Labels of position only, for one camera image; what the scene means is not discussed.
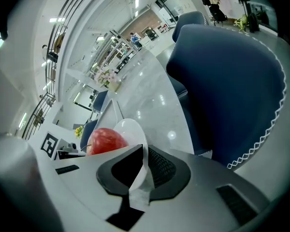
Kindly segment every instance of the white ceiling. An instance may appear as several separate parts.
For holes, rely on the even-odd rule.
[[[135,8],[135,0],[105,0],[88,21],[88,29],[119,30],[129,20],[135,17],[136,11],[141,11],[156,0],[139,0]]]
[[[104,0],[86,23],[86,28],[78,39],[73,56],[70,58],[69,68],[84,71],[90,64],[91,59],[94,58],[94,53],[91,52],[93,47],[101,47],[103,43],[106,43],[97,43],[98,36],[104,35],[109,29],[119,30],[134,19],[136,11],[140,12],[155,1],[139,0],[139,7],[136,9],[135,0]],[[65,0],[48,0],[38,24],[34,43],[34,75],[38,94],[45,93],[45,90],[43,90],[45,86],[45,67],[41,67],[44,62],[42,59],[42,45],[48,44],[52,31],[53,24],[49,22],[49,19],[57,17],[56,15],[64,2]]]

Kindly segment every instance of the blue chair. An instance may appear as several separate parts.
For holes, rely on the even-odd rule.
[[[104,102],[105,97],[107,95],[107,92],[108,91],[103,91],[103,92],[98,93],[98,95],[97,95],[97,97],[92,105],[94,111],[97,111],[99,113],[101,112],[102,105],[103,105],[103,102]]]
[[[256,152],[285,98],[285,76],[273,53],[222,28],[183,26],[167,73],[188,91],[189,108],[184,104],[183,110],[190,113],[200,147],[212,149],[212,159],[228,168]]]
[[[174,42],[177,41],[177,38],[179,36],[180,30],[184,25],[188,24],[200,24],[200,25],[208,25],[208,22],[200,11],[193,11],[189,13],[181,14],[178,18],[175,30],[172,35],[172,39]]]
[[[84,126],[84,131],[82,134],[82,138],[81,138],[81,143],[80,143],[80,147],[82,149],[82,151],[86,152],[87,151],[87,143],[88,143],[88,139],[91,135],[91,133],[93,132],[93,130],[95,129],[96,125],[97,125],[98,120],[93,120],[89,123],[87,123]]]

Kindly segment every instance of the white plate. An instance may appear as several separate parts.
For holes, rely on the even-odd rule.
[[[114,130],[126,140],[128,145],[143,144],[144,149],[148,149],[145,133],[135,120],[125,118],[115,125]]]

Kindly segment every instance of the chair backrest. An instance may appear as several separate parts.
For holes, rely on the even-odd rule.
[[[107,92],[108,91],[99,92],[99,94],[97,95],[97,97],[94,100],[93,105],[92,105],[94,110],[101,112],[101,108],[102,108],[103,102],[105,100],[105,97],[107,95]]]
[[[87,151],[87,148],[85,146],[88,144],[88,139],[89,139],[91,133],[93,132],[93,130],[95,129],[97,122],[98,122],[97,119],[93,120],[93,121],[87,123],[84,127],[84,131],[83,131],[81,142],[80,142],[80,147],[81,147],[82,151],[84,151],[84,152]]]
[[[222,28],[183,26],[167,72],[206,117],[212,158],[228,167],[265,140],[285,98],[275,55],[252,37]]]
[[[174,42],[177,41],[181,28],[184,25],[188,25],[188,24],[208,25],[208,22],[205,16],[203,15],[203,13],[200,11],[193,11],[193,12],[181,14],[172,35],[172,39]]]

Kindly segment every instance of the black slot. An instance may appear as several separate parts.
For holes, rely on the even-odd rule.
[[[71,171],[74,171],[76,169],[79,169],[79,167],[76,165],[71,165],[71,166],[67,166],[67,167],[63,167],[63,168],[57,168],[56,172],[58,174],[65,174],[67,172],[71,172]]]
[[[249,204],[247,204],[231,186],[219,187],[217,191],[241,226],[257,215]]]

